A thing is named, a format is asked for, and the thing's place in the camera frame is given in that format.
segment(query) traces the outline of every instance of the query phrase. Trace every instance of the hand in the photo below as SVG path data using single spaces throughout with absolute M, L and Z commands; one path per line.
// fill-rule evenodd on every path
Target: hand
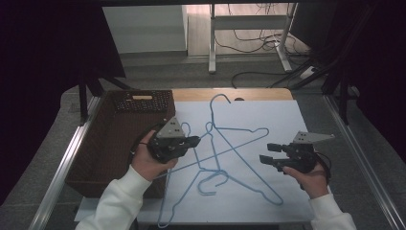
M 147 143 L 155 131 L 147 134 L 135 150 L 134 158 L 132 159 L 131 166 L 134 170 L 148 181 L 152 181 L 159 173 L 175 167 L 176 159 L 171 159 L 168 163 L 162 164 L 152 158 L 148 151 Z
M 283 171 L 302 184 L 311 199 L 328 194 L 326 172 L 319 163 L 312 172 L 306 174 L 289 167 L 283 167 Z

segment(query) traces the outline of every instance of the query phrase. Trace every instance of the metal rail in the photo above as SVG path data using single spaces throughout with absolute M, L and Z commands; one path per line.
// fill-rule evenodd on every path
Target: metal rail
M 93 114 L 96 105 L 98 104 L 100 98 L 92 98 L 88 106 L 89 113 Z M 56 170 L 53 180 L 39 205 L 33 221 L 30 225 L 30 230 L 41 230 L 44 229 L 53 210 L 56 205 L 57 199 L 59 198 L 60 192 L 62 191 L 63 185 L 65 184 L 65 177 L 69 172 L 72 165 L 73 159 L 78 151 L 80 142 L 83 139 L 84 134 L 89 128 L 91 123 L 91 117 L 89 116 L 88 122 L 84 126 L 79 126 L 69 144 L 62 160 L 60 161 L 59 167 Z
M 343 133 L 344 139 L 348 143 L 350 150 L 355 157 L 355 161 L 357 162 L 362 174 L 364 174 L 368 184 L 370 185 L 372 193 L 375 195 L 379 206 L 381 207 L 388 222 L 391 224 L 392 229 L 405 230 L 406 226 L 401 216 L 399 215 L 394 202 L 392 201 L 390 195 L 386 191 L 385 187 L 382 185 L 375 171 L 373 170 L 373 167 L 368 160 L 367 155 L 358 144 L 358 141 L 356 140 L 350 127 L 347 126 L 340 118 L 340 115 L 338 113 L 338 106 L 334 101 L 333 96 L 325 96 L 325 101 L 327 103 L 328 109 L 334 117 L 335 122 Z

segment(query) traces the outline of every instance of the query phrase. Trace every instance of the white sleeve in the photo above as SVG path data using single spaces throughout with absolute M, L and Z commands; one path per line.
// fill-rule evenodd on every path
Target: white sleeve
M 96 213 L 84 218 L 76 229 L 128 229 L 140 212 L 150 184 L 130 166 L 123 178 L 111 181 L 104 190 Z
M 340 210 L 333 194 L 310 199 L 309 202 L 315 216 L 315 219 L 311 221 L 314 230 L 356 229 L 351 215 Z

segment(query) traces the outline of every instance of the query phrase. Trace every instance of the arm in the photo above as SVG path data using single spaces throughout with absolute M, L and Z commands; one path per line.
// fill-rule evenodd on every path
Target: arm
M 167 164 L 155 161 L 149 154 L 147 143 L 151 131 L 138 146 L 127 173 L 113 180 L 101 195 L 96 213 L 83 219 L 81 229 L 128 229 L 143 205 L 143 194 L 151 181 L 162 171 L 173 168 L 177 159 Z
M 328 192 L 326 173 L 318 164 L 310 173 L 303 174 L 289 167 L 283 167 L 286 174 L 294 177 L 310 196 L 310 206 L 313 209 L 315 219 L 311 226 L 315 230 L 352 230 L 356 229 L 352 217 L 343 213 L 334 200 L 334 196 Z

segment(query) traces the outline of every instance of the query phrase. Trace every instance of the metal frame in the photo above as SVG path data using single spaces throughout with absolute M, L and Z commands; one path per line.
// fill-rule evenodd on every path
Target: metal frame
M 405 223 L 403 222 L 400 214 L 397 211 L 397 208 L 392 201 L 390 195 L 386 191 L 385 187 L 380 182 L 378 176 L 372 168 L 370 161 L 368 160 L 367 155 L 362 150 L 361 146 L 358 144 L 355 136 L 353 135 L 349 126 L 340 118 L 338 112 L 338 106 L 334 101 L 334 97 L 331 95 L 324 97 L 328 109 L 330 110 L 332 116 L 334 117 L 335 122 L 343 133 L 343 137 L 348 143 L 352 154 L 355 157 L 362 174 L 366 178 L 368 184 L 371 187 L 372 193 L 375 195 L 375 198 L 380 205 L 385 217 L 388 222 L 391 224 L 392 229 L 404 230 L 406 229 Z
M 215 31 L 220 30 L 283 30 L 281 42 L 275 43 L 285 72 L 291 72 L 289 60 L 284 52 L 287 34 L 292 24 L 297 3 L 286 15 L 225 15 L 215 16 L 215 4 L 211 5 L 211 31 L 209 51 L 209 73 L 215 73 Z
M 96 105 L 99 103 L 100 98 L 93 97 L 88 106 L 89 114 L 93 114 Z M 88 117 L 87 122 L 83 126 L 79 126 L 69 144 L 63 158 L 56 170 L 53 180 L 51 181 L 48 190 L 43 197 L 39 208 L 31 222 L 30 228 L 33 230 L 44 229 L 56 205 L 57 199 L 65 184 L 65 177 L 69 172 L 75 155 L 78 151 L 80 143 L 85 135 L 87 129 L 92 122 L 92 116 Z

